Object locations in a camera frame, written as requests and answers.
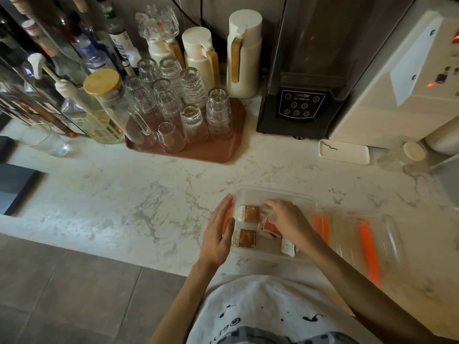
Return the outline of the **person's left hand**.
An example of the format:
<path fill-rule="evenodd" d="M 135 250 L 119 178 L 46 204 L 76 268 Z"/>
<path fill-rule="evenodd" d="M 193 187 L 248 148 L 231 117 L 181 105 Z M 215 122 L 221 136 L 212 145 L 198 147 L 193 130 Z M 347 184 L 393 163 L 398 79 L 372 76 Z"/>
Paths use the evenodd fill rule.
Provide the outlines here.
<path fill-rule="evenodd" d="M 222 236 L 228 219 L 227 213 L 233 205 L 233 196 L 226 195 L 212 213 L 204 231 L 198 263 L 206 269 L 216 272 L 223 265 L 230 253 L 230 247 L 222 244 Z"/>

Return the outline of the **clear plastic container orange clip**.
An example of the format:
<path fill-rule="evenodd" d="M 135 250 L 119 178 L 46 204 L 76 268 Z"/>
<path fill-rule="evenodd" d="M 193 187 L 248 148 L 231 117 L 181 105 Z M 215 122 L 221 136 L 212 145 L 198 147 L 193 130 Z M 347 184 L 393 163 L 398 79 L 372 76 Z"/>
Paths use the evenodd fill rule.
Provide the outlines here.
<path fill-rule="evenodd" d="M 257 186 L 240 186 L 236 188 L 233 196 L 233 205 L 227 217 L 235 219 L 234 233 L 237 229 L 253 230 L 257 232 L 256 246 L 253 248 L 237 248 L 233 245 L 231 249 L 242 254 L 247 259 L 260 259 L 278 263 L 288 262 L 292 265 L 306 266 L 312 263 L 308 256 L 299 251 L 294 258 L 281 254 L 281 238 L 270 237 L 261 232 L 261 222 L 264 216 L 268 215 L 270 209 L 262 204 L 267 199 L 283 199 L 293 202 L 305 215 L 311 226 L 320 231 L 323 227 L 323 211 L 318 202 L 309 195 L 300 194 L 280 189 L 263 188 Z M 237 209 L 242 205 L 255 205 L 260 207 L 259 223 L 244 223 L 237 220 Z"/>

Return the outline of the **person's right forearm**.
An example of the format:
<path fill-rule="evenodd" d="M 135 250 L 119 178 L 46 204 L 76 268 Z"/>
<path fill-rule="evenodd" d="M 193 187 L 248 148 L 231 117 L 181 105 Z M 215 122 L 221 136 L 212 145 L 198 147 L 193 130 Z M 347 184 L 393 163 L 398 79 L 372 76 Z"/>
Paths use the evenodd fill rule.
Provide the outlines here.
<path fill-rule="evenodd" d="M 296 242 L 368 330 L 385 344 L 445 344 L 381 289 L 337 255 L 314 231 Z"/>

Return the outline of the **brown sachet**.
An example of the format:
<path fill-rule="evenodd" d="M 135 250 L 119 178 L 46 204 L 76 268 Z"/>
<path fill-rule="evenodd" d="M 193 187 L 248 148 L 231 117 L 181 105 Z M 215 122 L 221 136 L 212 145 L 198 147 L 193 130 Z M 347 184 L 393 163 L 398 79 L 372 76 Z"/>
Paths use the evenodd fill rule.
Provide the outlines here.
<path fill-rule="evenodd" d="M 232 245 L 237 248 L 253 248 L 256 246 L 257 232 L 237 229 L 232 237 Z"/>
<path fill-rule="evenodd" d="M 259 223 L 260 207 L 255 205 L 242 205 L 236 212 L 237 220 L 244 223 Z"/>

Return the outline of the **red sachet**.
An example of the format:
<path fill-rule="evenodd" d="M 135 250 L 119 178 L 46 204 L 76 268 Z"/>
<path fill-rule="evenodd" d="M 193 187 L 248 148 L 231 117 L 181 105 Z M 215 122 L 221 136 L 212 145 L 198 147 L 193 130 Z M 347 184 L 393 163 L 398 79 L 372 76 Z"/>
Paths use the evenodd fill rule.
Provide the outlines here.
<path fill-rule="evenodd" d="M 282 238 L 282 233 L 278 230 L 276 225 L 274 225 L 269 217 L 266 215 L 263 217 L 261 222 L 261 232 L 263 234 L 268 234 L 270 237 Z"/>

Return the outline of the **white sachet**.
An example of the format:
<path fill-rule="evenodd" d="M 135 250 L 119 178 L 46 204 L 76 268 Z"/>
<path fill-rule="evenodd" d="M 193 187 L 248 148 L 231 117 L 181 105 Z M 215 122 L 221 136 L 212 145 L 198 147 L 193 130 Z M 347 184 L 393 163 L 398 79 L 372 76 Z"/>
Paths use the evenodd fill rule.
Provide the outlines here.
<path fill-rule="evenodd" d="M 281 238 L 281 245 L 280 245 L 280 252 L 283 255 L 286 255 L 290 258 L 294 258 L 298 252 L 297 246 L 292 243 L 287 237 L 282 236 Z"/>

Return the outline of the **clear plastic lid orange clips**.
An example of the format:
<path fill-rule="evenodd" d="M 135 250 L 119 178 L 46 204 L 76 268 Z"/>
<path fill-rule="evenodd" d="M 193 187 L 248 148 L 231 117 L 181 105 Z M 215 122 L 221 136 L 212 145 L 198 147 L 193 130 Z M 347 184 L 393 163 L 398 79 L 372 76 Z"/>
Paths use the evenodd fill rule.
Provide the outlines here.
<path fill-rule="evenodd" d="M 379 288 L 410 280 L 404 244 L 391 216 L 325 208 L 311 218 L 325 243 Z"/>

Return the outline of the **small white rectangular tray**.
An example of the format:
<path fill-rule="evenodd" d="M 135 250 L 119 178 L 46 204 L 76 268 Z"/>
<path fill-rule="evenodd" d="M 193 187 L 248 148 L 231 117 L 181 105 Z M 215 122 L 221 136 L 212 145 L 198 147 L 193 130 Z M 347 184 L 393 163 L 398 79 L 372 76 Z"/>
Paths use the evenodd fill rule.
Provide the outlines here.
<path fill-rule="evenodd" d="M 370 164 L 369 148 L 365 145 L 321 139 L 318 146 L 321 158 L 362 166 Z"/>

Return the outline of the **group of clear drinking glasses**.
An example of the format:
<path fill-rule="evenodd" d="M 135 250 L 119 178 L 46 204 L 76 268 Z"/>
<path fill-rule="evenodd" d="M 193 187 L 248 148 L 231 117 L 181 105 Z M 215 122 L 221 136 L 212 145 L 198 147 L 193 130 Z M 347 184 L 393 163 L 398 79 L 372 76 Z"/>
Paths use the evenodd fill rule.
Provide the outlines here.
<path fill-rule="evenodd" d="M 175 57 L 164 57 L 159 63 L 141 59 L 139 76 L 129 76 L 124 86 L 135 113 L 130 121 L 146 123 L 147 131 L 162 141 L 165 131 L 180 133 L 191 145 L 208 138 L 206 108 L 208 94 L 196 68 L 182 68 Z"/>

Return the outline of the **medium cream thermos jug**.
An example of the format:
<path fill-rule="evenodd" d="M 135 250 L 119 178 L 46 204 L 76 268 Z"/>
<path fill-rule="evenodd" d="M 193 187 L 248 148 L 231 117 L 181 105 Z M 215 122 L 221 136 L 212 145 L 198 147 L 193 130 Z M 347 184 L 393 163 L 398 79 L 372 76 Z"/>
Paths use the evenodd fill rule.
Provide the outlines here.
<path fill-rule="evenodd" d="M 213 47 L 211 32 L 205 27 L 191 27 L 182 34 L 187 67 L 199 71 L 206 91 L 221 86 L 219 57 Z"/>

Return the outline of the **white sealing machine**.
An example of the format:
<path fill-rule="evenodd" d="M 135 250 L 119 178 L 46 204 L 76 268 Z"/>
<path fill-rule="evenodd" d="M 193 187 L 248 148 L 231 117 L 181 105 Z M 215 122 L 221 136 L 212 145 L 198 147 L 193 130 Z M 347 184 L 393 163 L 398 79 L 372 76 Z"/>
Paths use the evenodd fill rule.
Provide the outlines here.
<path fill-rule="evenodd" d="M 459 117 L 459 12 L 406 15 L 362 79 L 330 140 L 387 149 Z"/>

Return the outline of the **small cream thermos jug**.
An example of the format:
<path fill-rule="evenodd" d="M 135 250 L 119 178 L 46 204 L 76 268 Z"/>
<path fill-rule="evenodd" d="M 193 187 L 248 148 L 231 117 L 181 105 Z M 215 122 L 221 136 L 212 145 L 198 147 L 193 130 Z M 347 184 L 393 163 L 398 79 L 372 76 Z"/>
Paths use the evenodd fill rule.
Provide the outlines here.
<path fill-rule="evenodd" d="M 166 40 L 150 40 L 147 39 L 148 51 L 150 57 L 156 62 L 159 63 L 163 58 L 174 57 L 176 58 L 181 68 L 186 68 L 185 58 L 179 43 L 175 38 L 170 38 Z"/>

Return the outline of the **clear empty tumbler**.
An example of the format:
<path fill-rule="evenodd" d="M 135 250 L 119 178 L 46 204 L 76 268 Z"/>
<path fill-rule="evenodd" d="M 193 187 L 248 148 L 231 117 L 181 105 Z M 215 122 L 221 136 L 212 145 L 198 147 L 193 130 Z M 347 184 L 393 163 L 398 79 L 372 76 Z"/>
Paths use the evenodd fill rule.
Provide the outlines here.
<path fill-rule="evenodd" d="M 19 141 L 32 149 L 54 157 L 64 157 L 71 153 L 69 144 L 54 132 L 47 123 L 36 123 L 26 127 Z"/>

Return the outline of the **cut crystal glasses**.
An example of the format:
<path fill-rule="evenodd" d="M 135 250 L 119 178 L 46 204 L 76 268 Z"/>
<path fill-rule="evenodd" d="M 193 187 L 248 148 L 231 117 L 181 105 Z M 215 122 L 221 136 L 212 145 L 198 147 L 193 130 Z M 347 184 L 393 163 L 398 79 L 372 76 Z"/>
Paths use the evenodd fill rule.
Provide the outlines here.
<path fill-rule="evenodd" d="M 179 21 L 171 6 L 157 8 L 147 5 L 144 13 L 137 12 L 135 20 L 140 36 L 149 42 L 171 42 L 180 32 Z"/>

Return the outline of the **large black flat box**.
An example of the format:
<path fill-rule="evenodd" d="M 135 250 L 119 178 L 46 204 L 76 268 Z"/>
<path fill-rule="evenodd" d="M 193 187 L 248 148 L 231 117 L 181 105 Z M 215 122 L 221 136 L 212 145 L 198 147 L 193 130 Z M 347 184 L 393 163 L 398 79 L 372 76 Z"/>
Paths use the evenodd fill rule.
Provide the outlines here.
<path fill-rule="evenodd" d="M 0 164 L 0 215 L 13 215 L 26 201 L 41 176 L 35 169 Z"/>

